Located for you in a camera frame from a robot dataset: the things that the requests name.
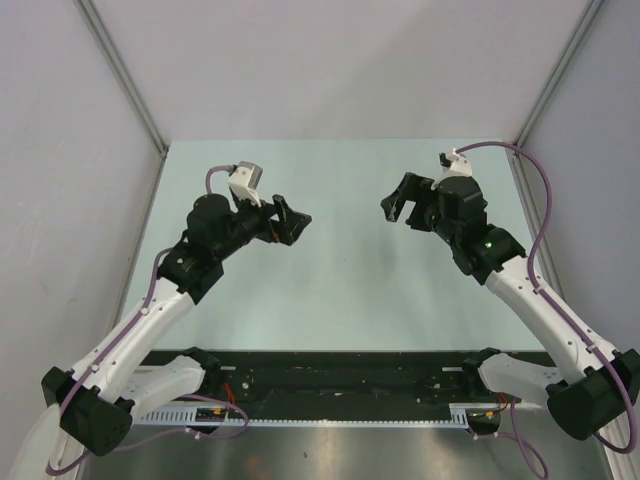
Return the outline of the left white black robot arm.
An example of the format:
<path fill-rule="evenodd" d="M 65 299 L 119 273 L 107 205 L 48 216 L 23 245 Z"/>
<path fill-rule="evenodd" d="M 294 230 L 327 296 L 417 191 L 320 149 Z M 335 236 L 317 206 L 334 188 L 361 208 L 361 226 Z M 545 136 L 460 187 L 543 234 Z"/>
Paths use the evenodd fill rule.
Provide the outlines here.
<path fill-rule="evenodd" d="M 114 451 L 141 410 L 127 382 L 168 329 L 221 279 L 224 261 L 254 239 L 291 246 L 311 221 L 281 195 L 258 204 L 220 194 L 198 198 L 180 240 L 157 254 L 140 303 L 69 370 L 53 367 L 42 378 L 46 404 L 60 407 L 61 429 L 96 456 Z"/>

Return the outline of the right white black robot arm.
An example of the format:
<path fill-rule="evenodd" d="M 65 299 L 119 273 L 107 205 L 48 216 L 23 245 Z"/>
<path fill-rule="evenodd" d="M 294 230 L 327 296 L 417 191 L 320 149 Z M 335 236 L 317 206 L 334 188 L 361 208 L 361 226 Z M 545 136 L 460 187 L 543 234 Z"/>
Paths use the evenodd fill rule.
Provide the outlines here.
<path fill-rule="evenodd" d="M 593 332 L 535 272 L 524 247 L 489 223 L 476 180 L 441 181 L 406 173 L 381 207 L 390 222 L 408 202 L 406 223 L 437 234 L 465 275 L 502 300 L 534 334 L 554 365 L 540 367 L 495 349 L 482 351 L 461 376 L 463 393 L 484 401 L 503 392 L 548 409 L 569 436 L 585 440 L 620 416 L 639 394 L 639 354 L 621 352 Z"/>

